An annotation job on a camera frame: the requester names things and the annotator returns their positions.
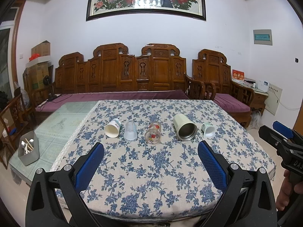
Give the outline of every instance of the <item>wooden chair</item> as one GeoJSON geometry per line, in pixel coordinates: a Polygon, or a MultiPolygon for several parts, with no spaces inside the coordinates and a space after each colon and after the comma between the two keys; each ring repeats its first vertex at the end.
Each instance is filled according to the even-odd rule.
{"type": "MultiPolygon", "coordinates": [[[[17,97],[20,94],[21,94],[21,87],[14,90],[14,97],[17,97]]],[[[30,117],[31,117],[30,122],[32,123],[32,126],[34,126],[37,123],[36,117],[35,117],[35,106],[32,103],[30,96],[29,96],[29,100],[30,100],[31,105],[29,108],[26,109],[26,112],[28,115],[30,115],[30,117]]]]}
{"type": "Polygon", "coordinates": [[[251,88],[231,80],[231,67],[226,62],[221,52],[201,50],[198,59],[192,61],[193,79],[204,82],[206,95],[211,93],[211,100],[247,128],[251,121],[250,105],[255,93],[251,88]],[[206,86],[209,83],[214,84],[215,88],[206,86]]]}
{"type": "MultiPolygon", "coordinates": [[[[23,135],[25,129],[28,127],[30,127],[31,130],[34,129],[32,124],[28,121],[28,114],[27,114],[21,93],[18,96],[14,97],[13,100],[11,100],[10,103],[7,105],[7,107],[4,108],[4,110],[0,113],[0,122],[3,124],[3,126],[6,130],[6,133],[7,133],[7,137],[2,137],[1,141],[2,141],[3,145],[8,148],[9,153],[12,156],[13,153],[17,150],[15,142],[21,135],[23,135]],[[11,125],[10,128],[11,128],[11,130],[13,130],[14,128],[17,129],[13,135],[9,135],[9,131],[2,118],[2,116],[8,109],[10,110],[13,121],[14,121],[14,124],[11,125]]],[[[4,161],[1,157],[0,157],[0,162],[7,169],[7,165],[4,164],[4,161]]]]}
{"type": "Polygon", "coordinates": [[[185,75],[185,94],[192,100],[213,100],[216,95],[216,87],[213,83],[201,82],[185,75]]]}

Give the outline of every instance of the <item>blue gripper pad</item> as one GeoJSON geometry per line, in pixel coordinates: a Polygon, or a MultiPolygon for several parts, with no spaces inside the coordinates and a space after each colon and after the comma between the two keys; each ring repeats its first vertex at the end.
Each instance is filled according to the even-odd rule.
{"type": "Polygon", "coordinates": [[[98,166],[104,157],[104,147],[102,143],[99,143],[93,152],[89,155],[84,162],[81,169],[78,171],[75,177],[75,189],[78,194],[81,191],[86,190],[91,179],[93,178],[98,166]]]}
{"type": "Polygon", "coordinates": [[[275,121],[272,124],[272,128],[274,128],[275,131],[277,131],[280,134],[282,134],[283,136],[285,136],[287,139],[294,138],[294,134],[293,134],[292,130],[289,129],[288,127],[286,127],[285,125],[281,124],[278,121],[275,121]]]}
{"type": "Polygon", "coordinates": [[[224,193],[227,188],[226,173],[203,141],[198,145],[198,156],[214,186],[224,193]]]}

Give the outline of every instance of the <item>small ceramic cup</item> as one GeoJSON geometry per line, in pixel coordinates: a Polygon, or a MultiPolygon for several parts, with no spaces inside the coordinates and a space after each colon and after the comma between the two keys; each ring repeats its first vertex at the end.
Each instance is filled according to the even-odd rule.
{"type": "Polygon", "coordinates": [[[213,126],[209,122],[204,122],[202,124],[202,131],[204,132],[203,137],[204,138],[212,138],[216,133],[217,127],[213,126]]]}
{"type": "Polygon", "coordinates": [[[104,127],[104,132],[108,137],[117,137],[121,126],[121,122],[118,119],[113,119],[104,127]]]}

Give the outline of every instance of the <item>red floral glass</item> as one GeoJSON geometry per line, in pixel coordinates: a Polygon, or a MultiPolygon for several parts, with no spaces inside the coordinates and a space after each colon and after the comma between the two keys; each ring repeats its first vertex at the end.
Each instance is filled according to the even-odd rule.
{"type": "Polygon", "coordinates": [[[144,137],[145,141],[149,144],[157,144],[160,142],[161,123],[158,121],[151,122],[144,137]]]}

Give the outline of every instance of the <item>tile floor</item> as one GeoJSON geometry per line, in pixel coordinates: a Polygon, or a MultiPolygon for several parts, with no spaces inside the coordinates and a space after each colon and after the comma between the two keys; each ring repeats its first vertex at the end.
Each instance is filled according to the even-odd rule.
{"type": "MultiPolygon", "coordinates": [[[[271,147],[268,143],[259,138],[258,130],[251,129],[248,131],[254,139],[263,147],[263,149],[268,153],[268,155],[273,159],[277,165],[275,180],[272,185],[275,198],[278,196],[280,187],[283,181],[284,169],[281,167],[281,157],[277,156],[276,150],[271,147]]],[[[25,227],[25,209],[26,202],[29,193],[29,187],[22,181],[20,185],[17,185],[12,178],[10,169],[5,170],[4,166],[0,164],[0,197],[6,205],[7,209],[14,217],[16,222],[21,226],[25,227]]],[[[71,214],[68,210],[63,209],[66,219],[70,219],[71,214]]],[[[199,217],[192,218],[183,221],[172,222],[171,227],[188,227],[193,226],[199,217]]]]}

